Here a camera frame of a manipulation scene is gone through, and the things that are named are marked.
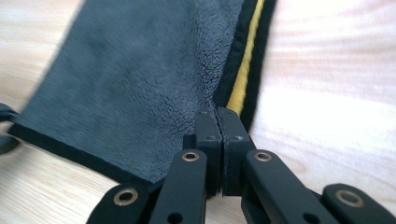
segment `light wood surface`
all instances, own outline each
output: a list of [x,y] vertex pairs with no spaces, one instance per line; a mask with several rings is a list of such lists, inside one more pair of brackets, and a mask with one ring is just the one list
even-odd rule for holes
[[[81,4],[0,2],[0,102],[23,109]],[[278,0],[251,130],[309,188],[353,185],[394,215],[395,12],[392,0]],[[115,185],[22,144],[0,155],[0,223],[84,223]],[[244,223],[239,202],[210,200],[206,223]]]

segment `gray fleece fabric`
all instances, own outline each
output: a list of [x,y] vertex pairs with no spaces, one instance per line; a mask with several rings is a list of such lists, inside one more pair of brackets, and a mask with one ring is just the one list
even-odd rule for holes
[[120,182],[162,179],[214,108],[242,3],[86,1],[9,132]]

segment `brass grommet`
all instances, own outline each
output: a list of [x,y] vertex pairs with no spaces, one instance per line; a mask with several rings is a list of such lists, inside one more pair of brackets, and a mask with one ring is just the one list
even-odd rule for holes
[[[364,206],[364,201],[361,198],[361,196],[359,196],[358,194],[356,194],[350,190],[339,189],[335,192],[335,196],[342,203],[345,203],[351,207],[363,207]],[[354,201],[352,202],[346,197],[351,197]]]
[[114,204],[118,206],[126,206],[136,201],[139,194],[135,189],[122,189],[113,198]]
[[186,152],[182,157],[184,161],[197,161],[199,159],[199,155],[195,152]]
[[272,156],[266,152],[258,152],[254,155],[258,161],[271,161]]

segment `wood grain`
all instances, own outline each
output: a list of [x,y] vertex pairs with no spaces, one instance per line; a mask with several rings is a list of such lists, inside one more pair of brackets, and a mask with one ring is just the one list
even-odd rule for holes
[[[0,102],[22,110],[81,4],[0,2]],[[251,135],[309,188],[347,183],[396,215],[394,12],[391,0],[279,0]],[[117,185],[28,144],[0,156],[0,183],[0,223],[84,223]],[[244,223],[239,202],[210,200],[206,223]]]

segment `black plastic bracket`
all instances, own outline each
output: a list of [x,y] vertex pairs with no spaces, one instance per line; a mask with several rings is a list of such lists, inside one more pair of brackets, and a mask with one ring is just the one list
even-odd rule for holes
[[[254,189],[271,223],[338,223],[276,154],[250,151],[244,168],[248,188]],[[249,189],[244,193],[244,213],[251,217],[257,212],[247,211],[246,205],[254,194]]]
[[395,217],[363,191],[345,184],[327,186],[321,202],[340,223],[396,223]]
[[215,196],[221,189],[221,134],[214,113],[200,111],[195,114],[195,146],[207,156],[206,189]]
[[186,149],[174,157],[149,223],[205,222],[206,155]]
[[250,183],[244,184],[241,208],[244,213],[245,219],[248,224],[270,224],[271,220],[265,213],[265,209],[262,206],[256,192]]
[[222,193],[224,196],[241,196],[242,164],[246,154],[255,147],[235,112],[219,107],[218,120],[224,145]]
[[96,205],[87,223],[145,223],[142,219],[148,200],[149,192],[145,186],[139,183],[118,185]]

